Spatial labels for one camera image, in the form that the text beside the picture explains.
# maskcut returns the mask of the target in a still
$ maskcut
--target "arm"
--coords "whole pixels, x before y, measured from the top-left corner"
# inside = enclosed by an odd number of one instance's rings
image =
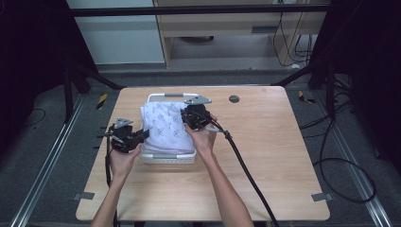
[[[113,181],[104,201],[101,203],[91,222],[91,226],[113,226],[113,218],[121,190],[130,175],[133,161],[140,151],[141,145],[138,145],[131,153],[122,153],[112,150],[110,154],[110,165],[113,173]]]
[[[253,226],[247,207],[222,171],[213,153],[216,133],[207,130],[192,131],[187,125],[185,125],[185,129],[191,135],[194,146],[210,175],[224,226]]]

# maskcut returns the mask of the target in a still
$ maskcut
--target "patterned cloth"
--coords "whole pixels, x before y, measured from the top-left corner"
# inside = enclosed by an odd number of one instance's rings
[[[141,107],[144,130],[149,138],[142,149],[166,153],[193,153],[195,148],[190,135],[185,131],[181,110],[183,102],[146,102]]]

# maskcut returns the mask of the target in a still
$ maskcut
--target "hand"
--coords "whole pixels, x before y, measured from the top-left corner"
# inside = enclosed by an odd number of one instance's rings
[[[210,114],[210,116],[217,121],[218,119]],[[214,128],[212,124],[207,125],[206,127]],[[194,143],[194,147],[197,152],[200,153],[202,158],[208,157],[213,153],[213,145],[215,144],[217,133],[214,131],[208,131],[205,129],[199,131],[193,131],[187,124],[185,124],[185,130],[192,137],[192,141]]]
[[[135,150],[130,153],[123,153],[117,150],[112,150],[110,154],[110,166],[112,168],[113,173],[113,181],[114,180],[123,180],[125,181],[130,175],[130,172],[133,167],[133,161],[136,156],[141,152],[142,144],[136,146]]]

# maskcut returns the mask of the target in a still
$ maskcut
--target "person's left hand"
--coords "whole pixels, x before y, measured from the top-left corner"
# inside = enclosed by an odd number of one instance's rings
[[[117,150],[112,150],[110,154],[110,166],[113,173],[113,181],[120,179],[125,181],[132,170],[133,161],[141,152],[142,144],[136,146],[135,150],[130,153],[123,153]]]

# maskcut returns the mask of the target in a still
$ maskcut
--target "forearm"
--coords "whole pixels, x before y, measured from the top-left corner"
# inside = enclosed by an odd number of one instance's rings
[[[202,157],[202,159],[209,172],[215,190],[218,210],[224,226],[253,226],[247,207],[222,171],[216,156],[212,154],[209,157]]]
[[[113,226],[113,218],[125,179],[113,179],[109,191],[96,212],[91,226]]]

